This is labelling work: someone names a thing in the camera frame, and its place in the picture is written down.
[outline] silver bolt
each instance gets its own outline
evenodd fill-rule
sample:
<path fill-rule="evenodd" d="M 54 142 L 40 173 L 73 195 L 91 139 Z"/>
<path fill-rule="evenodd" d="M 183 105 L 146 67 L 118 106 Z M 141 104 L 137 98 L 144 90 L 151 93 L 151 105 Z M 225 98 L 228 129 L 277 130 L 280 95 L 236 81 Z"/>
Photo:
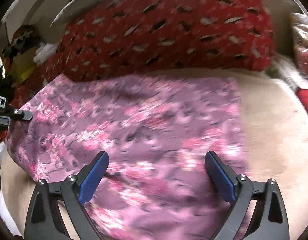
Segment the silver bolt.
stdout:
<path fill-rule="evenodd" d="M 76 179 L 76 176 L 75 175 L 69 175 L 68 177 L 67 177 L 67 180 L 69 180 L 69 181 L 74 181 Z"/>
<path fill-rule="evenodd" d="M 240 174 L 239 175 L 240 180 L 246 180 L 246 175 L 245 174 Z"/>

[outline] blue gripper pad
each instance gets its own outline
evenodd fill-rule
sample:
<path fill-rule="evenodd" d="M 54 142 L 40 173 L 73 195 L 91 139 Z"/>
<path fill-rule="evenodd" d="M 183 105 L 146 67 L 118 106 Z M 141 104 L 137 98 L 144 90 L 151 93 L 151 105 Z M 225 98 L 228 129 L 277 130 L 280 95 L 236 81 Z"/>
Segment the blue gripper pad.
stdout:
<path fill-rule="evenodd" d="M 109 155 L 106 152 L 103 152 L 102 156 L 98 159 L 91 171 L 85 177 L 84 181 L 81 183 L 78 197 L 78 201 L 81 205 L 92 199 L 98 184 L 109 166 L 109 161 Z"/>
<path fill-rule="evenodd" d="M 235 202 L 236 198 L 233 182 L 210 152 L 205 156 L 205 167 L 223 200 L 229 203 Z"/>

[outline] purple cloth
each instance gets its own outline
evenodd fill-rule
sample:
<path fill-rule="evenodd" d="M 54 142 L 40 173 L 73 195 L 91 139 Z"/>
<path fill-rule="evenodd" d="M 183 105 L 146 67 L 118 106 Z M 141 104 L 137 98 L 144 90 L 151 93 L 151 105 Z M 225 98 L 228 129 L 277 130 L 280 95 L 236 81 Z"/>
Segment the purple cloth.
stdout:
<path fill-rule="evenodd" d="M 228 205 L 206 174 L 214 150 L 246 171 L 233 79 L 169 80 L 129 75 L 76 83 L 60 75 L 22 107 L 7 146 L 37 181 L 77 174 L 100 151 L 105 178 L 85 208 L 105 235 L 121 240 L 209 239 Z"/>

